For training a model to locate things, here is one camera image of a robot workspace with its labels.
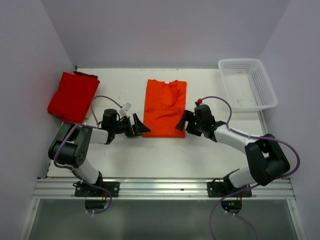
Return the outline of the orange t shirt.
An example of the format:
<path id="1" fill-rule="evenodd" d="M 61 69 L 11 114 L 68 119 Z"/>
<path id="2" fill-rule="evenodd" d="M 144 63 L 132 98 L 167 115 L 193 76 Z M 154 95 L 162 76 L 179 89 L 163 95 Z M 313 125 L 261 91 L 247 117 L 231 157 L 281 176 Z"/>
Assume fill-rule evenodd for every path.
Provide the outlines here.
<path id="1" fill-rule="evenodd" d="M 174 80 L 166 83 L 149 79 L 146 85 L 143 123 L 150 132 L 144 138 L 181 138 L 184 130 L 177 130 L 186 107 L 187 83 Z"/>

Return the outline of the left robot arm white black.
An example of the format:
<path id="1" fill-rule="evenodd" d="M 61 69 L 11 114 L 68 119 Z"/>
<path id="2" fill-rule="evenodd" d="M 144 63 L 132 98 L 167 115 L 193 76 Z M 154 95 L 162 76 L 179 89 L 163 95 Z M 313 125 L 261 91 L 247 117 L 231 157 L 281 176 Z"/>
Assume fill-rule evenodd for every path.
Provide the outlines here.
<path id="1" fill-rule="evenodd" d="M 90 144 L 109 145 L 116 135 L 128 138 L 141 136 L 151 130 L 134 113 L 120 115 L 115 109 L 106 109 L 98 127 L 76 123 L 63 123 L 48 149 L 48 157 L 55 167 L 70 170 L 78 178 L 73 184 L 76 197 L 116 198 L 119 196 L 118 181 L 104 181 L 100 171 L 87 158 Z"/>

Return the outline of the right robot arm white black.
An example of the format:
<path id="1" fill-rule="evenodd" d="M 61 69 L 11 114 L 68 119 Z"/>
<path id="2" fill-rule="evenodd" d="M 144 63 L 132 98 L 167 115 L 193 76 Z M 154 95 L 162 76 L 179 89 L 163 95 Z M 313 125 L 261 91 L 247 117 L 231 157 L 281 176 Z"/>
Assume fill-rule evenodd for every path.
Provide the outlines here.
<path id="1" fill-rule="evenodd" d="M 232 197 L 254 183 L 266 186 L 290 170 L 289 161 L 272 135 L 237 134 L 228 129 L 226 122 L 216 121 L 206 104 L 196 106 L 194 111 L 185 110 L 175 128 L 228 145 L 246 156 L 247 167 L 236 169 L 221 180 L 209 182 L 209 197 Z"/>

